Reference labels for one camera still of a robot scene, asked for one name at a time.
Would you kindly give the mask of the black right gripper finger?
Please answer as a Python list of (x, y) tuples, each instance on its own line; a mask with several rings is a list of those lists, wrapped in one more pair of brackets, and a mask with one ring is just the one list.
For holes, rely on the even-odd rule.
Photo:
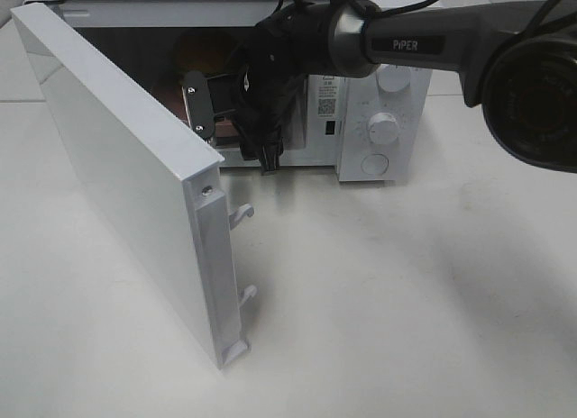
[(282, 138), (277, 133), (270, 133), (260, 140), (243, 139), (241, 154), (246, 161), (257, 161), (261, 173), (274, 173), (279, 169)]

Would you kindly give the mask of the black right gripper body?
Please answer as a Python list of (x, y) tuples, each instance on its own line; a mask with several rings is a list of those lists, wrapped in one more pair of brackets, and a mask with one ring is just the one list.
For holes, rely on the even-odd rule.
[(206, 75), (217, 117), (229, 119), (243, 139), (260, 140), (277, 133), (283, 142), (283, 120), (291, 110), (307, 74), (279, 52), (243, 52), (231, 72)]

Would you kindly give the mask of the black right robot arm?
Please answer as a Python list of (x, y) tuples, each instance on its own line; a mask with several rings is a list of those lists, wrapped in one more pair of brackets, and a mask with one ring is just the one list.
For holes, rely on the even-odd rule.
[(206, 80), (215, 121), (242, 155), (278, 169), (281, 121), (308, 76), (361, 78), (391, 64), (452, 71), (492, 137), (537, 168), (576, 169), (576, 2), (380, 9), (369, 0), (291, 0), (254, 25), (233, 73)]

